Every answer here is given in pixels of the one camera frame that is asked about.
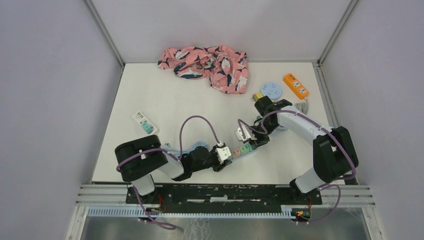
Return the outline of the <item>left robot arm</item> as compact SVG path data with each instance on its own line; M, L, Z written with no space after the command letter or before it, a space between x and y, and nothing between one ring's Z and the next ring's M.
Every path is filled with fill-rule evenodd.
M125 142L114 150L117 167L124 182L131 183L134 192L145 203L156 200L156 189L152 172L159 170L173 181L180 182L189 179L193 173L206 169L221 171L231 161L232 152L224 143L219 143L208 150L197 146L188 153L179 156L161 147L157 135L149 135Z

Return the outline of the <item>light blue power strip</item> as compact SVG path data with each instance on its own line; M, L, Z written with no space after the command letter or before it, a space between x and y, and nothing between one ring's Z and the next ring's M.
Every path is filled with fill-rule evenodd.
M242 159L243 157L247 157L247 156L249 156L249 155L251 155L251 154L253 154L253 153L255 153L255 152L257 152L257 150L249 151L249 152L247 152L247 153L245 153L245 154L242 154L242 155L240 155L240 156L238 156L238 157L233 157L233 158L232 158L232 159L230 159L229 161L234 162L234 161L240 160L240 159Z

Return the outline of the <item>round blue socket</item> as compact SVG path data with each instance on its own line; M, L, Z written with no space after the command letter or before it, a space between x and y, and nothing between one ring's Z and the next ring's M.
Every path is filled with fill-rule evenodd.
M283 88L278 83L270 81L261 85L260 93L276 102L283 95Z

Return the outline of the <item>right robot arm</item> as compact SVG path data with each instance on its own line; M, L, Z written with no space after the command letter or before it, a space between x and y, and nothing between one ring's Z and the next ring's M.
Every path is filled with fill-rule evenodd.
M293 203L302 204L309 192L324 189L334 181L355 178L359 160L345 127L318 123L285 99L272 101L263 96L255 100L254 106L261 119L253 125L239 123L242 140L253 149L266 145L278 127L287 128L312 147L312 167L289 183L288 196Z

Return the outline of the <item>orange power strip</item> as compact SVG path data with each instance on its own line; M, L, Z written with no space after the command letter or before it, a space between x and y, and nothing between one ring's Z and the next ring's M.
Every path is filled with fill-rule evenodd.
M309 91L305 86L292 74L288 73L283 77L283 82L300 100L306 100L309 96Z

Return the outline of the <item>yellow plug adapter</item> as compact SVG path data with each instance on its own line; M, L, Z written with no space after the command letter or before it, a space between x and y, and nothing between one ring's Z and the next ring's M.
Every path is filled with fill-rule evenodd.
M257 92L255 94L252 95L252 99L254 100L254 102L257 102L259 99L263 98L263 94L261 92Z

